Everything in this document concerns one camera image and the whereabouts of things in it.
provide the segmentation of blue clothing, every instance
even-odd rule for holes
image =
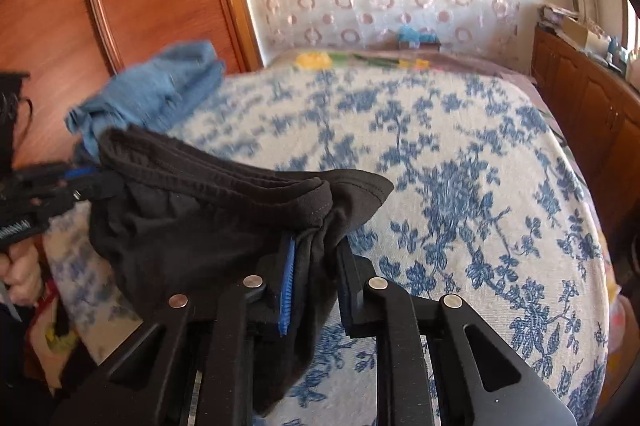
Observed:
[[[224,68],[206,40],[172,45],[116,74],[100,93],[68,113],[66,128],[82,134],[86,155],[97,162],[98,139],[106,129],[137,125],[166,132],[220,86]]]

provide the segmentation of floral bedsheet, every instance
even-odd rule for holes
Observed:
[[[354,252],[411,294],[460,294],[587,424],[607,357],[604,260],[580,181],[520,89],[430,70],[264,70],[223,82],[172,134],[261,167],[393,181],[350,236]],[[78,205],[55,220],[45,246],[100,361],[138,321],[88,242],[87,214]],[[308,372],[255,424],[372,425],[375,403],[374,342],[345,337],[336,306]]]

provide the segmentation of box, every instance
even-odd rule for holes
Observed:
[[[598,56],[605,57],[609,49],[609,40],[605,36],[595,34],[579,22],[568,16],[562,19],[562,32],[571,38],[579,48],[591,51]]]

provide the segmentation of blue and white floral fabric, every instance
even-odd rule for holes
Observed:
[[[428,71],[265,70],[226,79],[172,134],[261,167],[352,167],[387,177],[396,189],[350,237],[354,252],[411,294],[460,294],[587,424],[606,365],[604,264],[580,183],[521,90]],[[80,302],[65,292],[69,259],[99,262],[80,232],[69,231],[81,211],[55,223],[51,239],[66,241],[52,269],[80,323],[84,303],[113,286],[100,264],[97,276],[83,271]],[[109,326],[136,324],[117,289],[103,293],[83,336],[98,343],[99,312]],[[115,346],[102,344],[100,357]],[[336,307],[306,375],[255,424],[372,425],[375,359],[372,340],[345,337]],[[435,398],[434,384],[431,391]]]

